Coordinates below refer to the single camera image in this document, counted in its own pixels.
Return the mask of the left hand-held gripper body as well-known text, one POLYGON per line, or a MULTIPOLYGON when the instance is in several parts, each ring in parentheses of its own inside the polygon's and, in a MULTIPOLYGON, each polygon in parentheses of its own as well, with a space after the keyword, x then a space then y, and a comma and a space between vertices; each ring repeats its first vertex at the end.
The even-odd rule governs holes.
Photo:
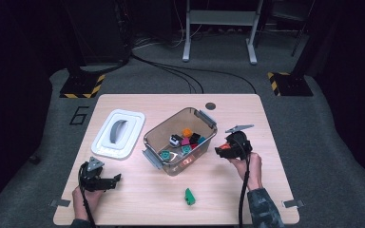
POLYGON ((94 157, 90 157, 89 161, 85 161, 79 170, 79 185, 87 191, 104 190, 101 173, 104 163, 94 157))

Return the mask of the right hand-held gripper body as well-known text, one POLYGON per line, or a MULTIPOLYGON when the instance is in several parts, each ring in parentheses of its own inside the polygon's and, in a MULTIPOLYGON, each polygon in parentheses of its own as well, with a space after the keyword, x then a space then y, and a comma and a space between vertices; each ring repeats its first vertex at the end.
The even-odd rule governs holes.
POLYGON ((252 124, 236 125, 228 130, 229 136, 226 137, 226 141, 229 143, 230 148, 234 151, 237 158, 246 160, 247 156, 252 152, 253 147, 250 141, 247 139, 243 129, 253 127, 252 124))

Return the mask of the white and black toy car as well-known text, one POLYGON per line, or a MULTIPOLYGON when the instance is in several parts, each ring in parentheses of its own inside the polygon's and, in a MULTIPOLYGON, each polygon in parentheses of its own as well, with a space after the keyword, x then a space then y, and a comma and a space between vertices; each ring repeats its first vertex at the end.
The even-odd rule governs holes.
POLYGON ((172 147, 178 147, 181 145, 183 138, 179 135, 171 135, 169 138, 169 143, 172 147))

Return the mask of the clear brown plastic storage box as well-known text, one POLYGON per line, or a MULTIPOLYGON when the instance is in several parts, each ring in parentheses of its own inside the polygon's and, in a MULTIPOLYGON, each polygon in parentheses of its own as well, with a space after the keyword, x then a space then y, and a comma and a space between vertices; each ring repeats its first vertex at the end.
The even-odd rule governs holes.
POLYGON ((208 150, 208 146, 217 132, 217 124, 209 115, 194 107, 186 107, 144 135, 146 150, 143 154, 156 168, 162 169, 169 176, 177 176, 208 150), (193 133, 206 138, 203 143, 195 149, 191 149, 191 152, 186 155, 182 153, 181 145, 172 147, 169 143, 170 136, 174 134, 183 139, 186 138, 182 133, 184 128, 190 128, 193 133), (162 150, 170 151, 169 161, 161 158, 162 150), (180 163, 187 158, 191 158, 193 161, 185 167, 180 167, 180 163))

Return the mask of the person's right hand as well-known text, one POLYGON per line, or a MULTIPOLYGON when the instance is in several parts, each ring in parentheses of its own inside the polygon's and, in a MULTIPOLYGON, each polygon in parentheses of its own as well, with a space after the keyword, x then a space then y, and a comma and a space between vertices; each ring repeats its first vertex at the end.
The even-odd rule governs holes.
POLYGON ((249 191, 262 188, 262 160, 258 153, 251 153, 249 155, 249 161, 241 161, 238 159, 229 159, 229 161, 237 169, 241 179, 247 182, 249 191))

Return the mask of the person's left hand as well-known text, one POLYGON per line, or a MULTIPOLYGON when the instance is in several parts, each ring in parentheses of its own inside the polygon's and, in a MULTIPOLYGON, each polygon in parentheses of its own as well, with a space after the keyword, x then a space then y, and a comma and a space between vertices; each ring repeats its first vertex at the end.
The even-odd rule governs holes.
POLYGON ((75 218, 88 220, 88 213, 85 207, 84 200, 87 200, 90 213, 93 214, 100 202, 100 198, 103 195, 103 193, 104 193, 103 190, 97 190, 94 192, 85 191, 85 193, 82 194, 80 187, 77 186, 72 191, 73 209, 75 218))

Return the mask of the grey tape strip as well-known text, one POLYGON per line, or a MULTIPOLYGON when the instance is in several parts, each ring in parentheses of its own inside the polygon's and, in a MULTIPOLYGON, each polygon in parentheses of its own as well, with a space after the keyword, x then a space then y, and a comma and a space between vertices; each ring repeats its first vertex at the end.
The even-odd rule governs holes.
POLYGON ((51 207, 58 207, 58 206, 62 206, 62 207, 68 207, 70 205, 70 200, 67 199, 53 199, 49 206, 51 207))
POLYGON ((292 199, 292 200, 287 200, 287 201, 284 201, 282 203, 282 205, 285 207, 285 208, 292 208, 292 207, 296 207, 296 208, 299 208, 299 207, 303 207, 305 205, 304 201, 301 200, 301 199, 292 199))

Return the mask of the green building block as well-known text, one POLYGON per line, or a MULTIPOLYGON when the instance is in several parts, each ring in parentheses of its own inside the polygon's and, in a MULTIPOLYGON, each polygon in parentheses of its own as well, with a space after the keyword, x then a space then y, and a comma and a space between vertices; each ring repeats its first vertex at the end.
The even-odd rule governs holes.
POLYGON ((196 199, 189 188, 185 189, 184 200, 187 205, 193 205, 196 202, 196 199))

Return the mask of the black stand base striped tape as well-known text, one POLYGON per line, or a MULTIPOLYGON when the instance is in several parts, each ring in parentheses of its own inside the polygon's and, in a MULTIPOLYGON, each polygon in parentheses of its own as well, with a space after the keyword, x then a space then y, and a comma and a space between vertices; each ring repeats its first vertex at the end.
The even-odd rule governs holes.
POLYGON ((267 76, 276 96, 313 96, 304 78, 296 78, 287 72, 268 72, 267 76))
POLYGON ((105 77, 105 74, 102 74, 87 75, 82 79, 68 78, 60 90, 60 97, 70 99, 94 98, 99 92, 105 77))

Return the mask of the black equipment cabinet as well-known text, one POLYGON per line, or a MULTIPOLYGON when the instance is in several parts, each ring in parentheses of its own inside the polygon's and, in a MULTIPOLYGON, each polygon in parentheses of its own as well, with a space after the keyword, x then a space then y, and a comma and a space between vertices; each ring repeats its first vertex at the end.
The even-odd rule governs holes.
POLYGON ((130 29, 123 0, 64 0, 86 65, 126 62, 130 29))

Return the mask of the white metal stand frame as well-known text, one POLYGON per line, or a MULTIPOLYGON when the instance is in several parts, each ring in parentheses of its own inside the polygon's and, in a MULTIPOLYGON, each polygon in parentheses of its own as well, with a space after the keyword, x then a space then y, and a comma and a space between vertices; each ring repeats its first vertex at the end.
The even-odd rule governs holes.
POLYGON ((182 60, 190 60, 191 49, 191 26, 192 25, 221 25, 221 26, 241 26, 250 27, 251 34, 245 40, 251 65, 258 63, 254 40, 258 30, 261 9, 264 0, 257 0, 257 8, 252 11, 231 11, 231 10, 209 10, 191 9, 190 0, 186 0, 185 11, 185 43, 182 60))

